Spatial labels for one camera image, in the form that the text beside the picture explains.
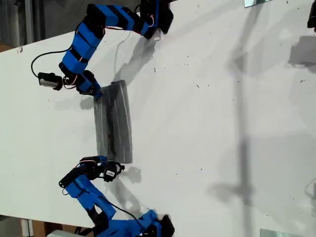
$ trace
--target gray object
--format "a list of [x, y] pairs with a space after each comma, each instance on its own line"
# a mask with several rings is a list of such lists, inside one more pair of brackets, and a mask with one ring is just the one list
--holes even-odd
[[271, 0], [245, 0], [245, 7], [254, 6]]
[[126, 83], [123, 80], [101, 88], [94, 101], [98, 155], [120, 163], [132, 163], [132, 134]]
[[261, 229], [260, 237], [302, 237], [302, 236]]

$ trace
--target blue robotic arm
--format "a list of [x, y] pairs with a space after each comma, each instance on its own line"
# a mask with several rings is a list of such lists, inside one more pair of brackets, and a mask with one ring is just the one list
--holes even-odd
[[125, 167], [108, 161], [104, 156], [83, 158], [60, 182], [72, 198], [76, 198], [95, 224], [93, 232], [97, 237], [172, 237], [174, 227], [167, 215], [158, 220], [157, 214], [149, 210], [139, 219], [112, 220], [116, 211], [111, 202], [91, 183], [90, 180], [103, 178], [113, 181]]
[[39, 73], [37, 76], [33, 72], [39, 78], [39, 84], [55, 90], [63, 86], [67, 89], [76, 88], [80, 94], [98, 99], [102, 96], [100, 85], [93, 73], [85, 69], [105, 35], [105, 28], [134, 31], [147, 39], [157, 29], [166, 34], [173, 20], [169, 3], [170, 0], [141, 0], [140, 16], [124, 6], [89, 4], [87, 15], [76, 28], [72, 45], [65, 50], [66, 54], [59, 64], [65, 76], [62, 78], [53, 73]]

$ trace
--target floor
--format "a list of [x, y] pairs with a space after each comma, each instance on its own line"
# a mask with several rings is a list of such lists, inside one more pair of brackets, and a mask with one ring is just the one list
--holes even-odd
[[21, 222], [18, 218], [6, 218], [0, 221], [1, 237], [22, 237]]

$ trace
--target white tabletop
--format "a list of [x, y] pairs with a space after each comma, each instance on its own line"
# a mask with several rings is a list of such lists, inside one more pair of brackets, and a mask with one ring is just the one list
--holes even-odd
[[[273, 0], [245, 9], [235, 0], [180, 0], [171, 5], [169, 33], [156, 42], [108, 30], [88, 69], [102, 86], [127, 81], [133, 164], [113, 183], [94, 184], [134, 214], [169, 213], [176, 237], [312, 229], [311, 4]], [[34, 57], [72, 39], [69, 33], [0, 54], [2, 215], [92, 226], [58, 186], [81, 157], [97, 154], [92, 99], [41, 87], [30, 70]], [[62, 57], [40, 58], [35, 71], [61, 75]]]

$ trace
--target black cable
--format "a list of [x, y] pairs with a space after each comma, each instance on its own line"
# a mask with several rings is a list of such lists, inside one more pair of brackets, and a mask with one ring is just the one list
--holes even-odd
[[52, 54], [52, 53], [64, 53], [64, 52], [67, 52], [68, 49], [69, 49], [69, 48], [67, 48], [67, 49], [65, 49], [65, 50], [62, 50], [62, 51], [47, 52], [47, 53], [43, 53], [43, 54], [40, 54], [39, 56], [37, 56], [37, 57], [32, 61], [32, 63], [31, 63], [31, 70], [32, 70], [32, 73], [34, 74], [34, 76], [37, 77], [37, 78], [39, 78], [39, 77], [35, 74], [35, 72], [34, 72], [34, 70], [33, 70], [33, 64], [34, 64], [34, 62], [35, 62], [38, 58], [40, 58], [40, 57], [42, 57], [42, 56], [45, 56], [45, 55], [48, 55], [48, 54]]
[[139, 224], [139, 226], [140, 226], [143, 230], [146, 229], [145, 227], [143, 227], [142, 224], [139, 223], [139, 221], [137, 220], [137, 218], [136, 218], [132, 213], [130, 213], [130, 212], [124, 210], [124, 209], [119, 208], [118, 206], [114, 205], [114, 204], [111, 203], [109, 200], [105, 199], [104, 197], [101, 197], [101, 198], [102, 198], [104, 201], [107, 201], [107, 202], [108, 202], [110, 205], [112, 205], [113, 207], [117, 208], [118, 210], [120, 210], [120, 211], [122, 211], [122, 212], [125, 212], [126, 214], [130, 215], [131, 217], [133, 217], [133, 218], [135, 219], [135, 221]]
[[64, 194], [64, 190], [65, 190], [65, 189], [63, 189], [62, 193], [63, 193], [64, 196], [67, 196], [69, 193]]
[[[75, 184], [76, 187], [79, 188], [82, 192], [86, 192], [86, 193], [88, 193], [88, 194], [90, 193], [89, 191], [87, 191], [87, 190], [83, 189], [82, 187], [80, 187], [80, 186], [78, 185], [78, 183], [77, 183], [75, 180], [74, 180], [74, 184]], [[111, 203], [109, 200], [107, 200], [107, 199], [104, 198], [104, 197], [100, 197], [100, 198], [103, 199], [104, 201], [108, 202], [110, 205], [112, 205], [113, 207], [117, 208], [118, 210], [120, 210], [120, 211], [122, 211], [122, 212], [125, 212], [126, 214], [130, 215], [131, 217], [133, 217], [133, 218], [135, 219], [135, 221], [139, 224], [139, 226], [140, 226], [143, 230], [146, 229], [145, 227], [143, 227], [142, 224], [140, 224], [140, 222], [137, 220], [137, 218], [136, 218], [132, 213], [130, 213], [130, 212], [124, 210], [124, 209], [119, 208], [118, 206], [114, 205], [113, 203]]]
[[139, 8], [139, 7], [140, 7], [140, 5], [141, 5], [141, 4], [138, 4], [138, 5], [135, 7], [135, 9], [134, 9], [134, 13], [136, 13], [136, 12], [137, 12], [137, 8]]

